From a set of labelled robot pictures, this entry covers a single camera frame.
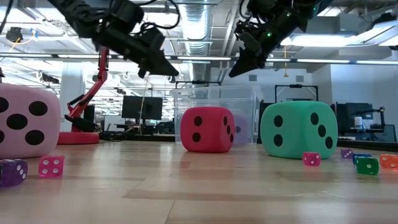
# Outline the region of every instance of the die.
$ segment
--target die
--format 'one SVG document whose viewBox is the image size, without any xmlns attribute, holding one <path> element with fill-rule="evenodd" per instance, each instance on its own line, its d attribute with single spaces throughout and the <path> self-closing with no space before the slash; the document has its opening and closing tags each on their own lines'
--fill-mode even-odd
<svg viewBox="0 0 398 224">
<path fill-rule="evenodd" d="M 386 169 L 398 170 L 398 155 L 381 154 L 380 166 Z"/>
<path fill-rule="evenodd" d="M 60 121 L 60 102 L 51 91 L 0 83 L 0 159 L 48 154 Z"/>
<path fill-rule="evenodd" d="M 376 158 L 358 156 L 355 159 L 355 169 L 359 174 L 376 175 L 379 172 L 379 163 Z"/>
<path fill-rule="evenodd" d="M 321 164 L 321 155 L 317 152 L 304 152 L 303 163 L 306 166 L 319 166 Z"/>
<path fill-rule="evenodd" d="M 63 173 L 63 160 L 65 156 L 42 156 L 39 164 L 40 177 L 59 177 Z"/>
<path fill-rule="evenodd" d="M 260 129 L 264 149 L 270 156 L 301 159 L 304 152 L 317 152 L 327 159 L 336 150 L 336 116 L 322 102 L 270 105 L 262 114 Z"/>
<path fill-rule="evenodd" d="M 27 162 L 22 159 L 3 159 L 0 161 L 0 187 L 21 184 L 27 175 Z"/>
<path fill-rule="evenodd" d="M 244 146 L 249 143 L 249 125 L 247 119 L 240 114 L 234 114 L 235 138 L 234 146 Z"/>
<path fill-rule="evenodd" d="M 181 118 L 181 142 L 191 152 L 228 152 L 235 136 L 230 110 L 215 106 L 189 108 Z"/>
<path fill-rule="evenodd" d="M 352 159 L 353 158 L 353 151 L 351 149 L 341 149 L 340 151 L 342 159 Z"/>
<path fill-rule="evenodd" d="M 366 154 L 366 153 L 353 153 L 353 164 L 355 165 L 355 159 L 358 156 L 362 156 L 362 157 L 372 157 L 372 155 L 370 154 Z"/>
</svg>

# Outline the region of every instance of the clear plastic bin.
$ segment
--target clear plastic bin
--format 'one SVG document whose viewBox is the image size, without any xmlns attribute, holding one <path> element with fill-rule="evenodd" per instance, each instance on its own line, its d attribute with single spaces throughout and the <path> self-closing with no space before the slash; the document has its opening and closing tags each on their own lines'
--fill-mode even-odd
<svg viewBox="0 0 398 224">
<path fill-rule="evenodd" d="M 171 90 L 170 94 L 174 97 L 176 143 L 181 143 L 180 123 L 184 112 L 197 106 L 220 106 L 229 109 L 235 120 L 243 119 L 247 125 L 245 144 L 257 143 L 260 101 L 264 99 L 259 86 L 183 88 Z"/>
</svg>

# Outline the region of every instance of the orange die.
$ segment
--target orange die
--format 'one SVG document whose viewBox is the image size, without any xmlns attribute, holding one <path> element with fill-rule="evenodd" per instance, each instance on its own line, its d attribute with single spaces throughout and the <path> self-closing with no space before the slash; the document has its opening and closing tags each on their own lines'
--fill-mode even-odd
<svg viewBox="0 0 398 224">
<path fill-rule="evenodd" d="M 381 154 L 380 165 L 386 169 L 398 170 L 398 155 Z"/>
</svg>

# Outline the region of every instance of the green die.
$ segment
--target green die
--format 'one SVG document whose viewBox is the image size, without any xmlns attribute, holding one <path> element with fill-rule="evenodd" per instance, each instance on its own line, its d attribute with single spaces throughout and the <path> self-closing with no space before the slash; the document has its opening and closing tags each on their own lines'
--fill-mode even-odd
<svg viewBox="0 0 398 224">
<path fill-rule="evenodd" d="M 355 159 L 355 169 L 359 174 L 377 175 L 379 163 L 376 158 L 358 156 Z"/>
<path fill-rule="evenodd" d="M 262 114 L 260 129 L 261 141 L 270 156 L 301 159 L 304 152 L 317 152 L 327 159 L 336 150 L 336 116 L 322 102 L 270 105 Z"/>
</svg>

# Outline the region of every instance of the pink foam die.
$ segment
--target pink foam die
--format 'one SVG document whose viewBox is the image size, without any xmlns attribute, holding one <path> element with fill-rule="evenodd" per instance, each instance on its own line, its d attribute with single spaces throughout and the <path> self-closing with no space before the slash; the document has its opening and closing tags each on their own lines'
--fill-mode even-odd
<svg viewBox="0 0 398 224">
<path fill-rule="evenodd" d="M 317 152 L 304 152 L 303 163 L 306 166 L 319 166 L 321 164 L 321 155 Z"/>
<path fill-rule="evenodd" d="M 0 159 L 38 157 L 54 150 L 60 107 L 51 91 L 0 83 Z"/>
<path fill-rule="evenodd" d="M 43 156 L 39 164 L 40 177 L 60 177 L 63 174 L 63 155 Z"/>
</svg>

